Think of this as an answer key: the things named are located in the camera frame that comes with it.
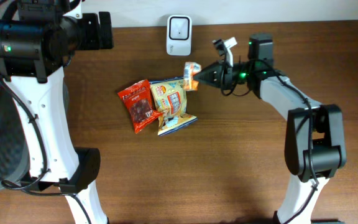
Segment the orange small carton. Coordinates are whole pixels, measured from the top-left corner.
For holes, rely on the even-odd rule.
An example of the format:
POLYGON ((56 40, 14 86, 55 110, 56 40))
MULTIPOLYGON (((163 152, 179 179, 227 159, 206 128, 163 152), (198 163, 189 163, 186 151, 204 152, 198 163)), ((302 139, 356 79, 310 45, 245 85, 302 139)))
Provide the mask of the orange small carton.
POLYGON ((185 91, 196 91, 199 82, 194 76, 201 71, 201 65, 196 62, 186 62, 183 72, 183 89, 185 91))

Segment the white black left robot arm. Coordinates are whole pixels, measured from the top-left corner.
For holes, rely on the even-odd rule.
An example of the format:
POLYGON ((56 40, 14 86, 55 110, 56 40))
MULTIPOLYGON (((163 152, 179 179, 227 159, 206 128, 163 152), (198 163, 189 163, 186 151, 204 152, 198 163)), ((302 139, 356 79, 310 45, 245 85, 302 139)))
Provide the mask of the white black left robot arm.
POLYGON ((8 1, 0 18, 0 85, 14 100, 29 167, 7 190, 67 199, 76 223, 108 223, 96 188, 100 151, 75 147, 64 99, 64 69, 78 50, 114 46, 107 11, 83 13, 80 1, 8 1))

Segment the yellow chips bag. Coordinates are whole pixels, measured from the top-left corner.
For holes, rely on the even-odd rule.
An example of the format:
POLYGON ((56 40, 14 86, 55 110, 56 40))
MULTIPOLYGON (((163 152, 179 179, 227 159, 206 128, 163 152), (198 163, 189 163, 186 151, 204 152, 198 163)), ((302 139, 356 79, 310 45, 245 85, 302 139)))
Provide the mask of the yellow chips bag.
POLYGON ((184 128, 198 118, 186 112, 187 97, 183 78, 175 77, 149 81, 158 117, 158 135, 164 136, 184 128))

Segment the red snack packet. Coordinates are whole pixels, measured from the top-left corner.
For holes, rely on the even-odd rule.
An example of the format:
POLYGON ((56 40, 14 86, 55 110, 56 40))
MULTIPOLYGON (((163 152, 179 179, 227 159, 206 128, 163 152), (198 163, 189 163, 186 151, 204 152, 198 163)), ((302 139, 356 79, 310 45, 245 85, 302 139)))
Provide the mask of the red snack packet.
POLYGON ((161 112, 152 107, 152 96, 148 80, 141 80, 123 89, 118 93, 118 96, 131 116, 136 134, 162 115, 161 112))

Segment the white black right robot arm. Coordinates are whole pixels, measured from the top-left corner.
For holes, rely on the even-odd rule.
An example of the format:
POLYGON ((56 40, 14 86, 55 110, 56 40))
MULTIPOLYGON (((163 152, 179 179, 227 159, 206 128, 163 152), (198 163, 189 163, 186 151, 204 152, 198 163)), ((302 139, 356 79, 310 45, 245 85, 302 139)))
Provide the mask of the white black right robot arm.
POLYGON ((249 38, 248 59, 235 62, 231 52, 235 38, 214 40, 220 60, 203 68, 196 81, 219 88, 224 96, 236 86, 270 104, 287 122, 284 157, 290 172, 285 198, 273 223, 311 223, 311 215, 323 187, 347 161, 342 111, 304 94, 274 67, 270 34, 249 38))

